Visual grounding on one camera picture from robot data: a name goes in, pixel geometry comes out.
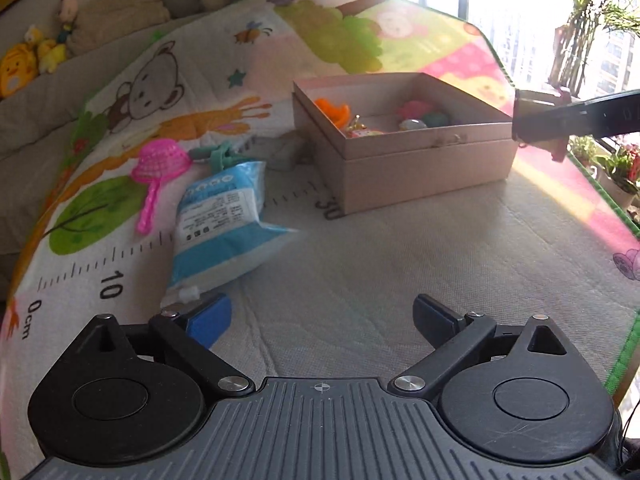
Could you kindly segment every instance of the orange toy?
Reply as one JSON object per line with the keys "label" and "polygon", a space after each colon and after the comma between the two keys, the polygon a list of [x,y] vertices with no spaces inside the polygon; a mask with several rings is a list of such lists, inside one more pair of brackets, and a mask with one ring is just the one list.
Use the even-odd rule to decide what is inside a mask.
{"label": "orange toy", "polygon": [[320,111],[325,114],[338,129],[345,127],[349,119],[351,119],[351,109],[349,105],[334,106],[324,97],[316,99],[314,104],[320,108]]}
{"label": "orange toy", "polygon": [[9,97],[37,75],[38,64],[33,50],[26,43],[17,44],[0,61],[0,95]]}

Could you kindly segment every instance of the blue and white package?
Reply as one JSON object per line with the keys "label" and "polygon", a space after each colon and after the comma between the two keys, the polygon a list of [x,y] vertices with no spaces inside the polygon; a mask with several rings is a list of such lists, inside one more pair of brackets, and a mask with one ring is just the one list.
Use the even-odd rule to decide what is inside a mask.
{"label": "blue and white package", "polygon": [[244,162],[191,184],[178,204],[174,265],[161,306],[200,294],[255,269],[295,232],[260,221],[264,162]]}

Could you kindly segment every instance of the open box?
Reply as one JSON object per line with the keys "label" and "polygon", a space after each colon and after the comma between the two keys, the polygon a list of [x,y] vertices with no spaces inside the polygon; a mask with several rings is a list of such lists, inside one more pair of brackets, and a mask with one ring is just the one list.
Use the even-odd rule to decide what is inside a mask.
{"label": "open box", "polygon": [[[396,110],[433,103],[451,126],[347,138],[314,104],[347,103],[370,129],[393,132]],[[327,186],[346,214],[484,184],[508,176],[517,144],[511,118],[423,73],[320,77],[294,82],[296,129],[314,144]]]}

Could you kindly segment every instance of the ribbed gray plate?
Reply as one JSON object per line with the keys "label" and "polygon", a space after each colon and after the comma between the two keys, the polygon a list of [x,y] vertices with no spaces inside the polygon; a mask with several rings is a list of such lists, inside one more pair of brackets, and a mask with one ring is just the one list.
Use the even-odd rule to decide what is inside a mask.
{"label": "ribbed gray plate", "polygon": [[183,446],[144,464],[89,468],[59,459],[32,480],[600,480],[597,460],[550,468],[503,465],[459,444],[422,400],[375,379],[269,378],[223,400]]}

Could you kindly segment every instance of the printed star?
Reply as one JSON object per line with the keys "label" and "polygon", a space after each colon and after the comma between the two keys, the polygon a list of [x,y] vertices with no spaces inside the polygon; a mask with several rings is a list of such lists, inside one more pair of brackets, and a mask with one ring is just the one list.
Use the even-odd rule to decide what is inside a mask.
{"label": "printed star", "polygon": [[244,79],[244,76],[246,76],[246,72],[240,72],[236,68],[236,71],[226,78],[229,81],[229,88],[233,88],[234,86],[242,86],[242,80]]}

